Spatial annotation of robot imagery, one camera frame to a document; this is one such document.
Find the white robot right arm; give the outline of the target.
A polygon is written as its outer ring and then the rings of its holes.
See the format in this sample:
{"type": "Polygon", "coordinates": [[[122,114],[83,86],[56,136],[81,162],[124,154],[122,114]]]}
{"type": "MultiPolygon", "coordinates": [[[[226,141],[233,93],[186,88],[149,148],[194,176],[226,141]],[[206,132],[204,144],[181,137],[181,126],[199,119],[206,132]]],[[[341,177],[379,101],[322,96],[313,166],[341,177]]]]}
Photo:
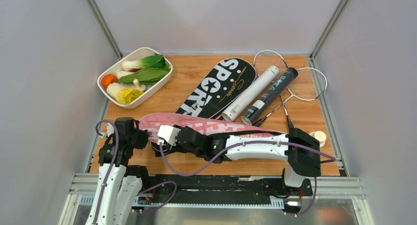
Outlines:
{"type": "Polygon", "coordinates": [[[270,137],[243,137],[240,133],[204,135],[190,127],[175,126],[175,145],[209,163],[243,159],[287,162],[281,190],[292,195],[307,177],[321,176],[320,143],[299,128],[270,137]]]}

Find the pink racket cover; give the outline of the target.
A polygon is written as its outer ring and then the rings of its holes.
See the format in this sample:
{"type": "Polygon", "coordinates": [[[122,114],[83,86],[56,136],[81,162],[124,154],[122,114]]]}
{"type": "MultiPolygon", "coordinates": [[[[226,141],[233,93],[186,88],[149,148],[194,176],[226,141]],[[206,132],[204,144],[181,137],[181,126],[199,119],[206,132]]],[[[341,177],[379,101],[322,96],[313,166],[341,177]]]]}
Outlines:
{"type": "Polygon", "coordinates": [[[227,122],[224,120],[218,119],[207,119],[201,117],[195,117],[190,115],[183,115],[178,113],[152,113],[142,117],[139,120],[139,129],[147,130],[150,133],[149,140],[156,142],[158,137],[157,133],[162,125],[174,126],[178,125],[180,127],[188,126],[193,130],[204,134],[211,135],[216,133],[230,133],[230,132],[241,132],[241,131],[255,131],[259,130],[261,133],[251,133],[246,134],[247,137],[268,137],[272,136],[274,133],[284,134],[281,131],[275,131],[260,127],[255,127],[251,125],[246,125],[243,123],[236,122],[227,122]]]}

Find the white tube cap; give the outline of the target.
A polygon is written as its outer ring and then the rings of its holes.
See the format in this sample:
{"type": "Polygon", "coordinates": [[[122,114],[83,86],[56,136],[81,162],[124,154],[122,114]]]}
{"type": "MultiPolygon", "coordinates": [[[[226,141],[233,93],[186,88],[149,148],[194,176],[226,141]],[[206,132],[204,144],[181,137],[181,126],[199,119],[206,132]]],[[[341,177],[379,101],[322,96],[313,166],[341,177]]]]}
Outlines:
{"type": "Polygon", "coordinates": [[[326,144],[327,141],[327,135],[323,131],[314,131],[309,133],[310,136],[315,138],[320,143],[320,148],[323,147],[326,144]]]}

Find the yellow napa cabbage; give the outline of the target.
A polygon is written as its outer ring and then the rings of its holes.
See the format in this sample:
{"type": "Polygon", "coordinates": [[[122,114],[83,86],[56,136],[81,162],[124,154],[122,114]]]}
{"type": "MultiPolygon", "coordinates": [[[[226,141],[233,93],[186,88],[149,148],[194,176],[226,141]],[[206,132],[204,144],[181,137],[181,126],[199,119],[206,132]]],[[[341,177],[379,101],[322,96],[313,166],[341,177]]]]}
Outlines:
{"type": "Polygon", "coordinates": [[[118,103],[123,105],[129,105],[144,93],[143,91],[128,88],[120,85],[119,83],[112,83],[108,85],[106,91],[118,103]]]}

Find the white rectangular tray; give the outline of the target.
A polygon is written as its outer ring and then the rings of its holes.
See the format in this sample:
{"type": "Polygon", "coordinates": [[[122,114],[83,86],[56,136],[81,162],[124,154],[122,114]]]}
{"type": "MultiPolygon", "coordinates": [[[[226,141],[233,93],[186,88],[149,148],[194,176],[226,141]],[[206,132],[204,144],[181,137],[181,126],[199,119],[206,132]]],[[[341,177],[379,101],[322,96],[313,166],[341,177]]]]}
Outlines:
{"type": "Polygon", "coordinates": [[[134,60],[144,58],[150,55],[155,55],[155,54],[160,54],[160,53],[149,47],[141,47],[131,52],[130,54],[126,55],[117,63],[115,63],[106,71],[104,71],[101,75],[99,75],[99,77],[97,78],[97,85],[99,89],[111,102],[113,102],[117,106],[120,106],[125,109],[134,109],[138,107],[140,104],[142,104],[144,101],[149,99],[152,95],[154,95],[160,88],[162,88],[171,78],[171,75],[173,73],[173,66],[172,66],[172,63],[167,58],[165,58],[165,62],[169,66],[168,74],[166,74],[161,80],[159,80],[155,84],[146,84],[146,89],[144,91],[144,94],[136,98],[133,102],[131,102],[128,105],[119,103],[115,98],[113,98],[110,94],[107,93],[107,89],[104,88],[104,86],[102,85],[102,78],[108,74],[116,75],[117,72],[122,71],[123,69],[122,69],[121,64],[123,61],[134,61],[134,60]]]}

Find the green leafy vegetable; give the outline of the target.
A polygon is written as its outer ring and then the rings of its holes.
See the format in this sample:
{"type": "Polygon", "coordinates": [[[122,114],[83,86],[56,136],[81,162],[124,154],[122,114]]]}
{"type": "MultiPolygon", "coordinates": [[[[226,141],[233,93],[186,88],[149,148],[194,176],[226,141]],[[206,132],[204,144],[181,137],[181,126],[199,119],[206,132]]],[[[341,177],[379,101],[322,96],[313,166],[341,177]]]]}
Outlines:
{"type": "Polygon", "coordinates": [[[130,84],[137,79],[141,83],[150,84],[158,82],[171,71],[170,66],[165,68],[146,68],[141,69],[133,74],[129,74],[119,78],[120,83],[130,84]]]}

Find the white racket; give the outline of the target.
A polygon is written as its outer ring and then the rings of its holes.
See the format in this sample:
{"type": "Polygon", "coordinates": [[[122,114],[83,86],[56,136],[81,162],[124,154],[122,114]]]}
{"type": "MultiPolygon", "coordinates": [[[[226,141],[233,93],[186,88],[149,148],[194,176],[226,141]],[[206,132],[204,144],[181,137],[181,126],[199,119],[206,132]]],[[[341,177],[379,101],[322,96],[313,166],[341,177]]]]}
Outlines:
{"type": "Polygon", "coordinates": [[[256,53],[254,56],[253,64],[257,70],[258,76],[263,74],[272,65],[278,68],[279,72],[271,81],[272,84],[275,83],[279,77],[289,68],[284,57],[272,50],[263,50],[256,53]]]}
{"type": "Polygon", "coordinates": [[[280,95],[281,104],[273,109],[269,114],[253,123],[252,126],[261,126],[270,115],[272,115],[280,107],[283,107],[287,125],[290,129],[292,129],[294,128],[294,125],[289,117],[285,103],[291,98],[297,98],[302,101],[314,101],[323,95],[327,88],[328,81],[326,76],[321,71],[312,67],[299,68],[297,71],[298,77],[295,78],[295,80],[287,87],[290,95],[285,100],[282,98],[282,95],[280,95]]]}

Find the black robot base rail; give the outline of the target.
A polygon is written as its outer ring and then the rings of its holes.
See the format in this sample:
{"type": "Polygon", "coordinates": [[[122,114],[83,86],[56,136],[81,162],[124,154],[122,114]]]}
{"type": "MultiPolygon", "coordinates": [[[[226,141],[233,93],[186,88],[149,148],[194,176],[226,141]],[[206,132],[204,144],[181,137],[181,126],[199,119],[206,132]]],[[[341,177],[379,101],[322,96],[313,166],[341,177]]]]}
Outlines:
{"type": "Polygon", "coordinates": [[[281,177],[262,176],[156,174],[143,181],[142,189],[150,189],[144,196],[154,204],[266,205],[272,199],[313,195],[308,179],[299,188],[286,186],[281,177]]]}

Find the white racket left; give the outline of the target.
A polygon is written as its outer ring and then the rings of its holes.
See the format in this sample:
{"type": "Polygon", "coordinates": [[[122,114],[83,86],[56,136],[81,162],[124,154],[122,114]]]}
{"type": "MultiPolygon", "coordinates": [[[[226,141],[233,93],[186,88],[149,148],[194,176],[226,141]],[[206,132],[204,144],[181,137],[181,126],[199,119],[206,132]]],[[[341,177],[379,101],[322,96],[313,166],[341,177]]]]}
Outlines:
{"type": "Polygon", "coordinates": [[[258,76],[263,74],[272,65],[278,68],[279,72],[271,81],[272,84],[275,83],[279,77],[289,68],[284,57],[272,50],[263,50],[256,53],[254,56],[253,64],[257,70],[258,76]]]}

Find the green bok choy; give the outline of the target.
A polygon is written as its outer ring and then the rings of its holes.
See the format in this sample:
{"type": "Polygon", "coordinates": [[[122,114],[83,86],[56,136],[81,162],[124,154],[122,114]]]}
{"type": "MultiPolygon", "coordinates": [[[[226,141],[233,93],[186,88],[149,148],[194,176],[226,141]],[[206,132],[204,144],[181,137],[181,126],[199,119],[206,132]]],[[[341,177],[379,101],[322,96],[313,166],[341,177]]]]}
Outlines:
{"type": "Polygon", "coordinates": [[[121,68],[124,71],[132,71],[136,69],[141,70],[147,68],[165,68],[166,66],[166,60],[164,56],[160,54],[147,56],[134,61],[125,60],[121,63],[121,68]]]}

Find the beige mushroom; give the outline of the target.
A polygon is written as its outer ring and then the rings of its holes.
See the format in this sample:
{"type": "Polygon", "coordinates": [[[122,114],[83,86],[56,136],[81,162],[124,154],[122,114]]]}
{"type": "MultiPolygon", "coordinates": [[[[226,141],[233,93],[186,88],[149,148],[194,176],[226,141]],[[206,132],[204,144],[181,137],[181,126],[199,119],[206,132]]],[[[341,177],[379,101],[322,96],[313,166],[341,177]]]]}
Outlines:
{"type": "Polygon", "coordinates": [[[144,92],[146,90],[146,85],[141,83],[138,79],[133,80],[133,85],[135,89],[144,92]]]}

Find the white racket right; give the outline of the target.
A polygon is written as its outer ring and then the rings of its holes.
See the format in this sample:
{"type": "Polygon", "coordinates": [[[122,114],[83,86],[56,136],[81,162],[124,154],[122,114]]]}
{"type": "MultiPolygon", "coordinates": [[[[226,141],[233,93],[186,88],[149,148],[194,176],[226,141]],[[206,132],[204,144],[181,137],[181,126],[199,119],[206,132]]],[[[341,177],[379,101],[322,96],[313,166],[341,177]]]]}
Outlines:
{"type": "Polygon", "coordinates": [[[270,115],[272,115],[280,107],[283,107],[287,125],[290,129],[292,129],[294,128],[294,125],[289,117],[285,103],[291,98],[297,98],[302,101],[314,101],[323,95],[327,88],[328,81],[326,76],[321,71],[312,67],[299,68],[297,71],[298,77],[295,78],[295,80],[287,87],[290,95],[285,100],[282,98],[282,95],[280,95],[281,104],[273,109],[269,114],[253,123],[252,126],[261,126],[270,115]]]}

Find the black racket cover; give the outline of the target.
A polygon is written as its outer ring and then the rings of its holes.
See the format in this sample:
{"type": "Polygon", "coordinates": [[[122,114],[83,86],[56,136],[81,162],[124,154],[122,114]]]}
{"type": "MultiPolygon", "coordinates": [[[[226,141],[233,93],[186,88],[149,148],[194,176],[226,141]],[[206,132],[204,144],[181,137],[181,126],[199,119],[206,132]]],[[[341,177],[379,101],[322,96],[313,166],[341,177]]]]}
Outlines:
{"type": "MultiPolygon", "coordinates": [[[[257,78],[257,71],[248,61],[233,57],[220,61],[193,89],[175,114],[190,115],[206,119],[216,119],[239,97],[257,78]]],[[[197,157],[209,160],[221,149],[219,137],[202,139],[191,134],[191,143],[163,145],[164,154],[174,152],[196,153],[197,157]]]]}

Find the black shuttlecock tube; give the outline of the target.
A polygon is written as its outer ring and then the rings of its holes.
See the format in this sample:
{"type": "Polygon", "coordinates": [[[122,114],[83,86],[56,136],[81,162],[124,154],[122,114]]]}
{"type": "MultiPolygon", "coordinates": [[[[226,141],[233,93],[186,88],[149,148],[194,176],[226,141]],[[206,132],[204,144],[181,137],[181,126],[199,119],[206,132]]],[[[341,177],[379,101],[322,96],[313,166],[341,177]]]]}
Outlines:
{"type": "Polygon", "coordinates": [[[292,67],[286,69],[277,81],[241,116],[243,123],[252,125],[297,76],[297,69],[292,67]]]}

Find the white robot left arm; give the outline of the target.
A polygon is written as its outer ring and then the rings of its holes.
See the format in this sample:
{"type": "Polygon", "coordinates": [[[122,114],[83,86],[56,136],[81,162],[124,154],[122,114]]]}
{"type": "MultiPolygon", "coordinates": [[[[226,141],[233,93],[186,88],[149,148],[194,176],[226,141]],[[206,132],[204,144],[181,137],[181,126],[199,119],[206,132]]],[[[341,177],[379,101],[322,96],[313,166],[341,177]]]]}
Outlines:
{"type": "Polygon", "coordinates": [[[96,133],[105,138],[99,150],[98,182],[86,224],[124,225],[132,210],[138,193],[150,187],[148,170],[145,166],[129,166],[134,149],[143,149],[148,143],[148,131],[140,130],[139,121],[132,117],[109,120],[105,133],[96,133]]]}

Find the white shuttlecock tube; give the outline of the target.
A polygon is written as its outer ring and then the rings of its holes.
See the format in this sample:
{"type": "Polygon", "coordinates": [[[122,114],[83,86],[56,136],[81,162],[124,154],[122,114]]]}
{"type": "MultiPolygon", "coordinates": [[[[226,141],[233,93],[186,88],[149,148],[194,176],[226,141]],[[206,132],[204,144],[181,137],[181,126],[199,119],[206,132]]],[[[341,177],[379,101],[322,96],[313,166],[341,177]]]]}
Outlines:
{"type": "Polygon", "coordinates": [[[254,83],[222,112],[223,119],[228,122],[234,121],[279,73],[279,68],[275,65],[267,68],[254,83]]]}

